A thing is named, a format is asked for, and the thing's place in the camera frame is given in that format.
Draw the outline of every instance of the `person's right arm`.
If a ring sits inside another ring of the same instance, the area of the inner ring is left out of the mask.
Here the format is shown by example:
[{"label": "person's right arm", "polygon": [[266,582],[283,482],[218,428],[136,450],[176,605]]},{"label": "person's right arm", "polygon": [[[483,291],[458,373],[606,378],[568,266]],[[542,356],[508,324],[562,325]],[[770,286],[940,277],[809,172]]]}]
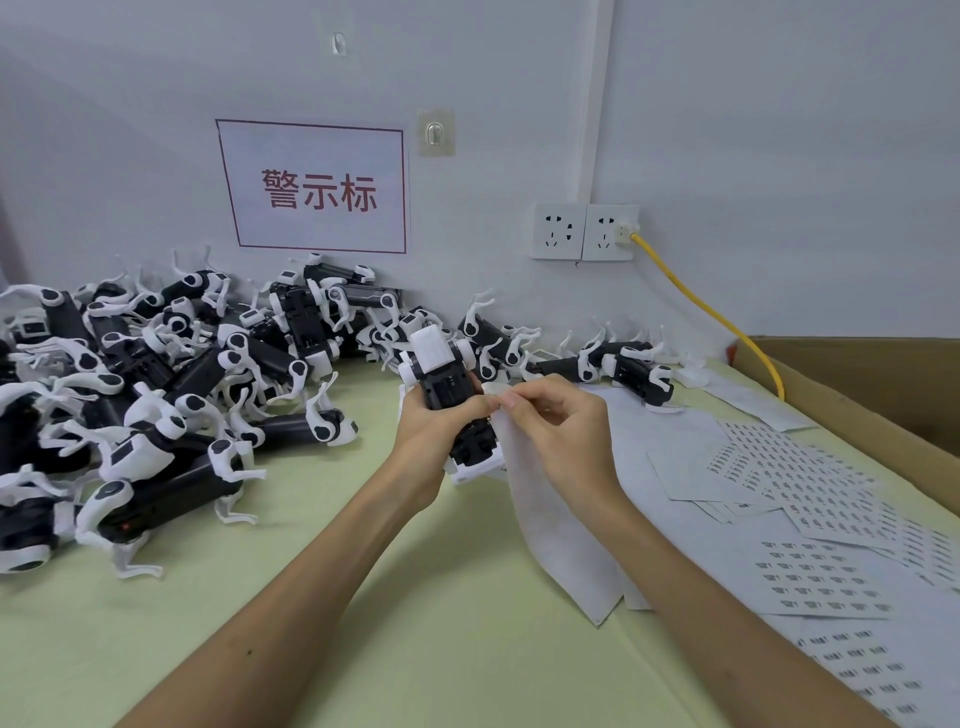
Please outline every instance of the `person's right arm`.
[{"label": "person's right arm", "polygon": [[548,376],[500,399],[534,442],[570,510],[643,592],[733,725],[894,725],[743,606],[634,507],[616,477],[602,398]]}]

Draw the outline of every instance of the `sign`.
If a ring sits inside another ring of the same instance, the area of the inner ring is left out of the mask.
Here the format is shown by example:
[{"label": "sign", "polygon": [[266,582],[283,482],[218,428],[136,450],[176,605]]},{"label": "sign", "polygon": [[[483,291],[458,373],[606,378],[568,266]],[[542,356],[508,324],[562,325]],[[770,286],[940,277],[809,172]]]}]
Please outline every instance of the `sign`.
[{"label": "sign", "polygon": [[244,248],[407,252],[403,130],[217,119]]}]

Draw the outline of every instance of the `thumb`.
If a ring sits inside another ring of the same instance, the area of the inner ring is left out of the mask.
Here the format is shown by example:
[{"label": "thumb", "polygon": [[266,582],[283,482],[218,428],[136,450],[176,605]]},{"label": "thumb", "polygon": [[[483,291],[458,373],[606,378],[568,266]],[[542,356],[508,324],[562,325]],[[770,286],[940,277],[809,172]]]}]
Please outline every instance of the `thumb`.
[{"label": "thumb", "polygon": [[553,425],[540,416],[534,405],[509,389],[500,395],[500,401],[516,425],[534,441],[534,445],[539,447],[543,444]]},{"label": "thumb", "polygon": [[495,397],[474,395],[463,404],[445,409],[444,418],[447,419],[451,425],[456,426],[457,431],[459,431],[461,427],[465,427],[474,420],[487,419],[496,411],[498,406],[499,402],[497,402]]}]

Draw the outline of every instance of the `brown cardboard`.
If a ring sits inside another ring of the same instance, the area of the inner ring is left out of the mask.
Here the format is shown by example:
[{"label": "brown cardboard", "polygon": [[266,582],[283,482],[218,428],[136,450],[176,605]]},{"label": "brown cardboard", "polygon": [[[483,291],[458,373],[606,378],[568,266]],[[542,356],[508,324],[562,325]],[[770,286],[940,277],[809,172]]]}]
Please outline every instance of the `brown cardboard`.
[{"label": "brown cardboard", "polygon": [[[787,402],[960,516],[960,459],[825,384],[776,359],[773,362],[783,379]],[[770,373],[746,347],[738,347],[733,367],[776,391]]]},{"label": "brown cardboard", "polygon": [[801,374],[960,455],[960,340],[758,336],[756,342]]}]

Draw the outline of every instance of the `white outlet plate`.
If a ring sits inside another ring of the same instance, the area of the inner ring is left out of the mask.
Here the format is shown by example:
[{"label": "white outlet plate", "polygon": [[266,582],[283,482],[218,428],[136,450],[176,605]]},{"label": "white outlet plate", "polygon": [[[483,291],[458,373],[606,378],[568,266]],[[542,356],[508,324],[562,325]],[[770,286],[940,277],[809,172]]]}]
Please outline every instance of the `white outlet plate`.
[{"label": "white outlet plate", "polygon": [[587,205],[583,260],[633,260],[634,245],[616,244],[616,226],[638,227],[640,205]]},{"label": "white outlet plate", "polygon": [[534,236],[530,242],[530,257],[579,260],[584,249],[586,216],[586,205],[534,205]]}]

